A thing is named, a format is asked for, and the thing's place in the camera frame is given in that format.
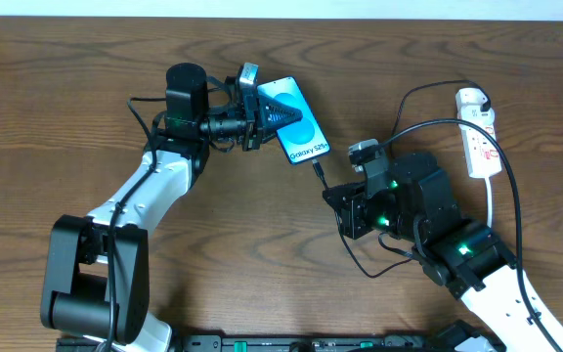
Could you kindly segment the blue Samsung Galaxy smartphone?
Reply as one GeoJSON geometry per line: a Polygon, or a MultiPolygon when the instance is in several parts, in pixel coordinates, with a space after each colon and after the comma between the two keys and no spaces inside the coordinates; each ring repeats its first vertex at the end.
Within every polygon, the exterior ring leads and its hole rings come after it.
{"type": "Polygon", "coordinates": [[[275,118],[283,118],[283,127],[276,133],[290,164],[300,164],[330,152],[325,133],[294,77],[261,84],[258,93],[281,108],[275,118]]]}

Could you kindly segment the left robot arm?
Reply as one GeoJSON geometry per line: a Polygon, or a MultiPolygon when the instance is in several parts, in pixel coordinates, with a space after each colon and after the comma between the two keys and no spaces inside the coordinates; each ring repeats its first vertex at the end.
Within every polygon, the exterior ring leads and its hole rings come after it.
{"type": "Polygon", "coordinates": [[[149,311],[149,240],[195,184],[211,150],[259,149],[301,110],[259,93],[258,67],[220,81],[196,64],[166,72],[165,110],[142,126],[134,174],[83,217],[61,216],[49,242],[40,304],[44,327],[98,343],[100,351],[168,351],[173,329],[149,311]]]}

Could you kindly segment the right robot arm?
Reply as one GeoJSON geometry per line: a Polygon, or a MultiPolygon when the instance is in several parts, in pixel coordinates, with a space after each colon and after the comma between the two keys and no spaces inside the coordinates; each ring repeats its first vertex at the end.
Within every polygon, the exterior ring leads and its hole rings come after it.
{"type": "Polygon", "coordinates": [[[563,350],[563,326],[519,274],[517,257],[484,222],[464,216],[432,154],[379,154],[362,182],[330,187],[342,236],[371,231],[411,242],[410,259],[482,320],[509,351],[563,350]]]}

